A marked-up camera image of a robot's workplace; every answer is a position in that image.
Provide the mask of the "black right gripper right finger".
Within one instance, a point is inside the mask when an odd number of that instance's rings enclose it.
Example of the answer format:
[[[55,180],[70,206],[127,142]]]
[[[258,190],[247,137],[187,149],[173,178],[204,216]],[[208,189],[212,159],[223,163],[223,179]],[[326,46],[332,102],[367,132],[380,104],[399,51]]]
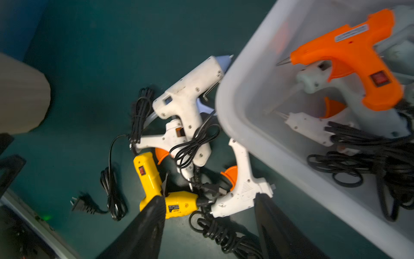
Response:
[[[256,194],[254,212],[265,259],[327,259],[267,194]]]

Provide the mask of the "white glue gun orange trigger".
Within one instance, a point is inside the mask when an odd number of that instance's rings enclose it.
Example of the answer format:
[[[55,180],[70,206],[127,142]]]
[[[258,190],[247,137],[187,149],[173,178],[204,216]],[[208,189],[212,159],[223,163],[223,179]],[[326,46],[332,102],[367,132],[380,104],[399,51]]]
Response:
[[[293,131],[321,144],[325,147],[333,146],[331,136],[333,133],[327,132],[325,127],[329,122],[347,125],[359,129],[359,124],[353,114],[345,104],[325,98],[325,115],[321,118],[313,117],[304,112],[284,114],[277,112]]]

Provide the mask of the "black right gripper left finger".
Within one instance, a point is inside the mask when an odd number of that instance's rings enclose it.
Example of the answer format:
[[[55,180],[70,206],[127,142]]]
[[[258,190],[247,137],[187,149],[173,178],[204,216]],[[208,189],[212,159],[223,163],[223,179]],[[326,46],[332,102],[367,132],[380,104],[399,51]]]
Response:
[[[164,196],[155,196],[99,259],[157,259],[166,221]]]

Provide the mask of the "yellow glue gun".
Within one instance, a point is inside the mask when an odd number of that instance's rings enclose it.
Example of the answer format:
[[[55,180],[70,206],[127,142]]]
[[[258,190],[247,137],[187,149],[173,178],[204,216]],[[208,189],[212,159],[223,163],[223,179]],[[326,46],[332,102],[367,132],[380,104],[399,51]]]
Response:
[[[140,211],[156,196],[162,196],[162,181],[151,152],[136,156],[134,167],[146,197],[140,202]],[[166,219],[181,218],[197,211],[198,195],[186,191],[173,192],[165,197]]]

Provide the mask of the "light mint glue gun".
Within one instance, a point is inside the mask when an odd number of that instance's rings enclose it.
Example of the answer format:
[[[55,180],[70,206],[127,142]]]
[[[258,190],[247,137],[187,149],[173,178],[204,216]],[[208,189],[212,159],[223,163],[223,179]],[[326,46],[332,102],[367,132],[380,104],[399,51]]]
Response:
[[[395,109],[373,111],[363,105],[364,89],[362,83],[355,76],[329,81],[328,78],[332,70],[332,64],[327,60],[305,67],[296,75],[297,84],[280,101],[265,109],[265,113],[277,113],[277,108],[299,91],[311,95],[332,87],[342,95],[343,104],[350,108],[353,117],[359,124],[359,129],[386,138],[406,137],[410,134],[407,119],[402,118]]]

